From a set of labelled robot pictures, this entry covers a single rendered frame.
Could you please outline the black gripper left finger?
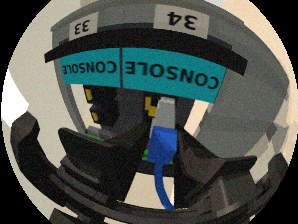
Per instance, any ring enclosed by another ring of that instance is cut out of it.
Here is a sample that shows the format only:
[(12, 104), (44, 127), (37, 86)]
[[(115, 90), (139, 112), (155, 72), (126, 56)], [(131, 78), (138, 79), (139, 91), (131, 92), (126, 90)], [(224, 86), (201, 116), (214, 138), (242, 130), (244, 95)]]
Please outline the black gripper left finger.
[(59, 129), (59, 137), (65, 152), (109, 173), (117, 200), (124, 202), (149, 143), (152, 120), (102, 141), (65, 127)]

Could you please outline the blue network cable with plug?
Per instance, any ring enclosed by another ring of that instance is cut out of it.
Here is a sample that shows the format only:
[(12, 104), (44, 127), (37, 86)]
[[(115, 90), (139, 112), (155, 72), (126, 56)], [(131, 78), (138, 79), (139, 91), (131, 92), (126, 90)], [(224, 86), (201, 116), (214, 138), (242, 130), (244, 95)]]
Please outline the blue network cable with plug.
[(174, 99), (161, 97), (156, 107), (149, 108), (149, 116), (153, 117), (150, 127), (150, 143), (148, 163), (154, 163), (154, 185), (157, 196), (165, 209), (176, 209), (165, 192), (162, 169), (164, 164), (169, 164), (177, 152), (177, 129), (174, 129)]

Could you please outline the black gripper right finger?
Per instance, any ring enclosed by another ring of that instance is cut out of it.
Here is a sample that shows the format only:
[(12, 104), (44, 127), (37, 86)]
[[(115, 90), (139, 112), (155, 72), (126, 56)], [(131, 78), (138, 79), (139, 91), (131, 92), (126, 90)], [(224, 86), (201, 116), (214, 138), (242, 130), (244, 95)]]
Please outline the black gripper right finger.
[(174, 208), (188, 208), (188, 202), (204, 192), (218, 177), (251, 169), (257, 156), (217, 157), (180, 124), (177, 129), (177, 152), (173, 156)]

